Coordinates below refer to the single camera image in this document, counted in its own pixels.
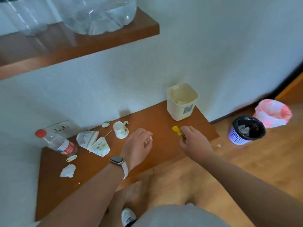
white watch strap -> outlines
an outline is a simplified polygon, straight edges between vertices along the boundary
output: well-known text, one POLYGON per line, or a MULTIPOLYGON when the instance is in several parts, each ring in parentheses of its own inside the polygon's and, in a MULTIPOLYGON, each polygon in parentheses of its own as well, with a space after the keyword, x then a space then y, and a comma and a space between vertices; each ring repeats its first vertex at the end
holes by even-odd
POLYGON ((124 171, 124 178, 123 178, 123 180, 124 180, 128 176, 128 167, 127 167, 127 164, 126 164, 125 161, 121 164, 121 166, 122 166, 123 171, 124 171))

bottle label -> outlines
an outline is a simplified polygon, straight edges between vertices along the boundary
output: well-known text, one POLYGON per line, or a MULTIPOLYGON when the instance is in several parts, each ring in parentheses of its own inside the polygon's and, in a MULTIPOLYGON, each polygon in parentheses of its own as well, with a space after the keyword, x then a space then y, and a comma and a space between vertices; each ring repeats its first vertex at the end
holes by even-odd
POLYGON ((57 149, 54 149, 54 151, 57 151, 64 155, 69 155, 74 150, 75 150, 75 145, 68 140, 65 140, 64 143, 60 147, 58 147, 57 149))

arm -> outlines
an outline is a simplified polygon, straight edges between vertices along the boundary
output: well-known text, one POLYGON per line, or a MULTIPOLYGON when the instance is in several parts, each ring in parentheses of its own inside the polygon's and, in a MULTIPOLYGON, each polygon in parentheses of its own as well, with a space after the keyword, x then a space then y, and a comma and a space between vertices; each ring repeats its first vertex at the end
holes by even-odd
MULTIPOLYGON (((120 156, 129 171, 150 152, 152 140, 146 146, 144 142, 151 135, 151 132, 139 128, 125 142, 120 156)), ((38 227, 98 226, 123 178, 122 167, 108 164, 52 210, 38 227)))
POLYGON ((191 126, 181 127, 183 151, 205 168, 256 226, 302 226, 303 203, 216 155, 209 141, 191 126))

red bottle cap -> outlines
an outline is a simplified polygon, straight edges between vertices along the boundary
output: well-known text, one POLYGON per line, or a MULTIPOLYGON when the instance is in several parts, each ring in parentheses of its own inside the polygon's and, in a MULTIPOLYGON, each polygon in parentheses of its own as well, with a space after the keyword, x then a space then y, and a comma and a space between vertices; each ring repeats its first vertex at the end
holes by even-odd
POLYGON ((46 131, 43 130, 43 129, 39 129, 36 131, 35 135, 38 137, 38 138, 44 138, 46 136, 46 131))

black trash bag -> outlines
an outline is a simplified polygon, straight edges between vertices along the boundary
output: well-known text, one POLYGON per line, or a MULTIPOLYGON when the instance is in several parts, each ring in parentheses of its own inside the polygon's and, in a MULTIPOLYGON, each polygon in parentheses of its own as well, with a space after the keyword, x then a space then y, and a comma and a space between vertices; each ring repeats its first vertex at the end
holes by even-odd
POLYGON ((252 116, 239 116, 233 120, 232 125, 237 134, 245 140, 257 140, 262 138, 266 133, 263 123, 252 116), (249 127, 249 136, 246 136, 239 131, 239 126, 241 125, 249 127))

